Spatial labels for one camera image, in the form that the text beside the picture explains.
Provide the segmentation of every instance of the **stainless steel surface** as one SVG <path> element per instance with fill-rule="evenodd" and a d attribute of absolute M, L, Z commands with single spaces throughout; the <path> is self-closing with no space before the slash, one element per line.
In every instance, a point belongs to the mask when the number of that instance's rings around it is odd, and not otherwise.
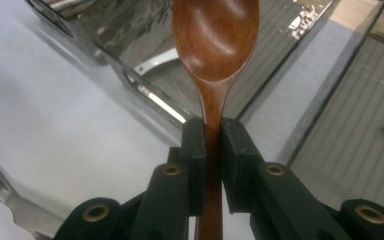
<path fill-rule="evenodd" d="M 11 209 L 14 223 L 33 234 L 35 239 L 51 239 L 63 219 L 21 197 L 0 170 L 0 201 Z"/>
<path fill-rule="evenodd" d="M 24 199 L 65 219 L 85 200 L 143 192 L 180 135 L 109 66 L 47 31 L 23 1 L 0 1 L 0 166 Z M 15 239 L 33 237 L 0 202 L 0 240 Z"/>
<path fill-rule="evenodd" d="M 151 71 L 153 68 L 156 68 L 160 65 L 168 63 L 173 60 L 178 60 L 179 55 L 177 54 L 176 48 L 172 48 L 163 52 L 151 59 L 144 61 L 143 63 L 137 65 L 134 70 L 140 75 L 143 76 L 147 72 Z"/>
<path fill-rule="evenodd" d="M 344 69 L 347 68 L 347 65 L 349 64 L 350 60 L 353 59 L 355 52 L 364 42 L 366 34 L 368 34 L 368 31 L 370 31 L 370 29 L 373 27 L 374 22 L 378 19 L 379 14 L 384 8 L 384 2 L 353 2 L 352 4 L 350 4 L 351 7 L 364 6 L 364 10 L 362 11 L 364 14 L 360 13 L 360 15 L 357 14 L 357 16 L 350 16 L 348 17 L 348 21 L 346 21 L 346 19 L 338 19 L 338 16 L 344 14 L 343 9 L 346 7 L 341 5 L 341 3 L 332 13 L 331 18 L 335 19 L 336 21 L 345 21 L 345 23 L 347 23 L 345 27 L 348 28 L 351 26 L 353 30 L 351 31 L 351 29 L 349 29 L 349 38 L 342 39 L 336 36 L 335 30 L 337 29 L 338 31 L 341 31 L 342 36 L 344 36 L 344 26 L 337 25 L 334 23 L 334 21 L 329 22 L 329 25 L 334 24 L 335 26 L 329 27 L 332 32 L 328 33 L 328 36 L 325 36 L 326 43 L 323 45 L 324 49 L 320 52 L 317 52 L 317 48 L 314 48 L 315 50 L 312 51 L 307 51 L 310 55 L 308 57 L 311 60 L 307 60 L 309 61 L 309 63 L 306 64 L 306 67 L 302 67 L 302 69 L 298 70 L 298 72 L 304 72 L 306 70 L 309 70 L 306 71 L 308 77 L 318 78 L 319 80 L 316 80 L 317 84 L 315 86 L 310 86 L 311 88 L 317 88 L 317 91 L 312 98 L 309 98 L 310 103 L 307 108 L 301 110 L 302 113 L 297 118 L 297 124 L 293 126 L 293 133 L 290 134 L 289 139 L 285 144 L 285 147 L 281 150 L 279 154 L 279 161 L 282 161 L 284 163 L 287 163 L 291 159 L 291 156 L 294 154 L 297 146 L 301 144 L 303 137 L 305 137 L 308 128 L 313 122 L 313 119 L 319 114 L 320 109 L 323 107 L 325 99 L 332 92 L 332 89 L 335 88 L 335 86 L 337 85 L 338 78 L 340 78 L 340 75 L 342 74 Z M 342 42 L 342 44 L 344 45 L 339 44 L 339 46 L 341 47 L 336 48 L 336 46 L 338 45 L 336 42 Z M 328 65 L 326 65 L 325 67 L 322 66 L 321 62 L 318 61 L 318 59 L 323 59 L 325 57 L 325 54 L 327 53 L 332 56 L 339 56 L 337 59 L 332 59 L 332 61 L 334 62 L 333 66 L 327 67 Z M 318 74 L 318 72 L 323 71 L 327 72 L 327 74 Z M 298 88 L 302 92 L 306 91 L 306 89 L 304 89 L 304 86 L 297 86 L 297 89 Z"/>
<path fill-rule="evenodd" d="M 384 11 L 352 61 L 292 169 L 322 202 L 384 205 Z"/>
<path fill-rule="evenodd" d="M 201 106 L 195 87 L 180 62 L 174 60 L 146 74 L 137 74 L 138 65 L 174 46 L 171 35 L 171 2 L 138 1 L 105 26 L 96 43 L 129 89 L 181 127 L 184 120 L 201 115 Z M 224 110 L 225 116 L 238 118 L 244 113 L 277 72 L 278 66 L 293 54 L 302 41 L 301 38 L 329 9 L 332 2 L 261 0 L 258 43 L 249 64 L 230 91 Z M 149 98 L 149 92 L 159 102 L 163 102 L 164 106 L 168 106 L 169 111 Z"/>
<path fill-rule="evenodd" d="M 43 22 L 55 29 L 59 41 L 68 40 L 89 57 L 106 63 L 93 39 L 98 30 L 134 0 L 25 0 Z"/>

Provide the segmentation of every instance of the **wooden spoon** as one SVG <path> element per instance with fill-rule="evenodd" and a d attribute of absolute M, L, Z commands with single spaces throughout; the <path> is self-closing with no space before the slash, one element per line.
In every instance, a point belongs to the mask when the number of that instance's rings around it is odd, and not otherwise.
<path fill-rule="evenodd" d="M 258 0 L 174 0 L 174 42 L 201 99 L 208 154 L 204 214 L 197 218 L 195 239 L 223 239 L 220 123 L 229 89 L 251 56 L 258 23 Z"/>

